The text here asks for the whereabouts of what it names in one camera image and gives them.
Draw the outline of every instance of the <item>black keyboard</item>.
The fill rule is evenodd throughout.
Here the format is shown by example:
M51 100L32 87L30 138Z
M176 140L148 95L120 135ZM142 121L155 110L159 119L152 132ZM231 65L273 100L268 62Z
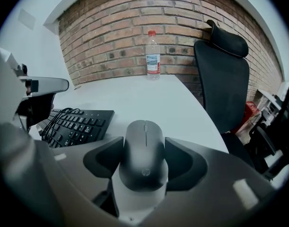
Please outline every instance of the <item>black keyboard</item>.
M45 130L59 115L61 109L52 109L48 119L38 125ZM67 147L102 140L114 115L112 110L74 110L63 113L47 137L51 148Z

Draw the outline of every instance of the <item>mouse logo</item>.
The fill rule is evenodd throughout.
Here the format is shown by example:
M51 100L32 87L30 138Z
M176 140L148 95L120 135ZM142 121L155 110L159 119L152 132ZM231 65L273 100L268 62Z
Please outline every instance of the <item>mouse logo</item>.
M150 175L150 173L151 173L151 171L150 171L150 169L148 169L148 168L145 168L145 169L143 169L143 170L141 171L141 174L142 174L143 176L148 176L148 175Z

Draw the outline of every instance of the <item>office chair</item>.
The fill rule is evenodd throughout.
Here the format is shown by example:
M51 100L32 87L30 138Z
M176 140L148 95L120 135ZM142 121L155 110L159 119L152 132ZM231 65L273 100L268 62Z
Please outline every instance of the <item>office chair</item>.
M236 128L244 115L249 80L249 66L244 57L248 55L248 45L241 36L218 28L214 21L208 20L207 24L212 27L210 41L194 44L204 108L229 153L254 167L238 137L226 133Z
M256 169L266 178L273 179L289 164L289 89L281 110L270 126L263 123L263 116L250 131L251 140L245 145L252 157L260 159L281 150L283 155L271 166Z

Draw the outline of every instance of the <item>computer mouse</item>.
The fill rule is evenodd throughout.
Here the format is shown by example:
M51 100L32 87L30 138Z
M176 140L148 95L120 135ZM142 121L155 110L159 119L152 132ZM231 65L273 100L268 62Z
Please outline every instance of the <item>computer mouse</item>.
M137 120L127 127L119 176L135 192L152 192L166 183L164 138L157 124Z

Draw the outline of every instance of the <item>plastic bottle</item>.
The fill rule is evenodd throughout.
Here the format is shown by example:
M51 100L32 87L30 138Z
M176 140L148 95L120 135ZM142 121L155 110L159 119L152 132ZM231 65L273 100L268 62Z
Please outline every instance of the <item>plastic bottle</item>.
M149 38L145 47L147 78L156 81L160 77L160 46L156 42L156 32L150 30Z

